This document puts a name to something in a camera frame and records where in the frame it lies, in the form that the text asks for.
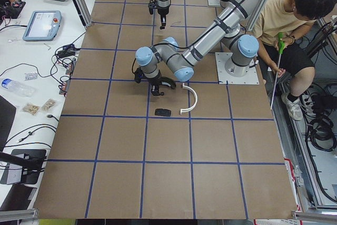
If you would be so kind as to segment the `green brake shoe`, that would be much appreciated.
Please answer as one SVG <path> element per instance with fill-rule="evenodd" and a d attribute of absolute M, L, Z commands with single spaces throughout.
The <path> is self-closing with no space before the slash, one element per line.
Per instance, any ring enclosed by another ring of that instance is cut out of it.
<path fill-rule="evenodd" d="M 176 89 L 176 83 L 169 77 L 161 77 L 161 85 L 168 86 L 171 89 Z"/>

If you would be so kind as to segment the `black brake pad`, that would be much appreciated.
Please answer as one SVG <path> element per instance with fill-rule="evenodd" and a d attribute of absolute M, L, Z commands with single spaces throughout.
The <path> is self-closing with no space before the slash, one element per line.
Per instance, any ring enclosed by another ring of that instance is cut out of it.
<path fill-rule="evenodd" d="M 172 115 L 172 111 L 169 109 L 158 108 L 155 109 L 156 116 L 170 117 Z"/>

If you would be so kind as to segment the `black power adapter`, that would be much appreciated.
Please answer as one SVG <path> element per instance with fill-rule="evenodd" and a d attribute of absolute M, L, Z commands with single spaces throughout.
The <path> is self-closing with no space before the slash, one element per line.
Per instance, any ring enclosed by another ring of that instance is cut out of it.
<path fill-rule="evenodd" d="M 65 57 L 75 55 L 76 52 L 78 52 L 79 50 L 80 48 L 75 47 L 74 44 L 67 44 L 67 45 L 64 45 L 62 49 L 57 52 L 56 55 L 59 58 L 65 58 Z"/>

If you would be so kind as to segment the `teach pendant near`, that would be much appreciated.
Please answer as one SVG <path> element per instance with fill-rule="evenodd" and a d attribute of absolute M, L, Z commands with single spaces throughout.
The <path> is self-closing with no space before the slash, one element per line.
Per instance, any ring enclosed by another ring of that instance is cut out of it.
<path fill-rule="evenodd" d="M 34 11 L 23 35 L 24 41 L 52 41 L 60 27 L 60 11 Z"/>

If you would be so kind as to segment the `person in beige shirt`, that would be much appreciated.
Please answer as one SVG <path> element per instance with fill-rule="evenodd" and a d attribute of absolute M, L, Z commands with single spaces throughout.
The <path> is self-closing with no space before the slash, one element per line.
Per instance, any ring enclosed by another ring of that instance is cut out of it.
<path fill-rule="evenodd" d="M 306 35 L 317 19 L 332 12 L 335 5 L 336 0 L 267 0 L 252 30 L 260 44 L 257 57 L 262 73 L 271 69 L 278 76 L 286 72 L 292 75 L 289 91 L 281 98 L 289 116 L 296 121 L 303 119 L 300 96 L 315 76 L 314 63 L 296 40 Z M 283 33 L 285 47 L 277 68 L 279 32 Z"/>

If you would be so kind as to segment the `plastic water bottle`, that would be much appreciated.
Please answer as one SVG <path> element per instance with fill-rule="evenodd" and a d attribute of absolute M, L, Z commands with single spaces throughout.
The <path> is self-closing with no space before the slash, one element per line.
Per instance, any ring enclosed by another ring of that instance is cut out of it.
<path fill-rule="evenodd" d="M 12 79 L 1 79 L 1 87 L 22 97 L 31 97 L 36 91 L 33 87 Z"/>

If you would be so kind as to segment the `green handled long stick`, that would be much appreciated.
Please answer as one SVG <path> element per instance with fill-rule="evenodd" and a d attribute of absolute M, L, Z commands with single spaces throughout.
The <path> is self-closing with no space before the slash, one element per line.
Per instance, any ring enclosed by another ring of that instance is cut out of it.
<path fill-rule="evenodd" d="M 278 49 L 279 49 L 279 57 L 278 57 L 278 61 L 277 61 L 277 68 L 279 68 L 281 56 L 282 56 L 285 44 L 284 44 L 284 41 L 283 41 L 283 33 L 279 32 L 277 36 L 278 36 Z M 276 74 L 275 74 L 275 80 L 274 80 L 274 86 L 273 86 L 273 92 L 272 92 L 272 98 L 271 98 L 271 109 L 273 107 L 273 102 L 274 102 L 275 90 L 276 90 L 276 85 L 277 85 L 277 77 L 278 77 L 278 72 L 276 72 Z"/>

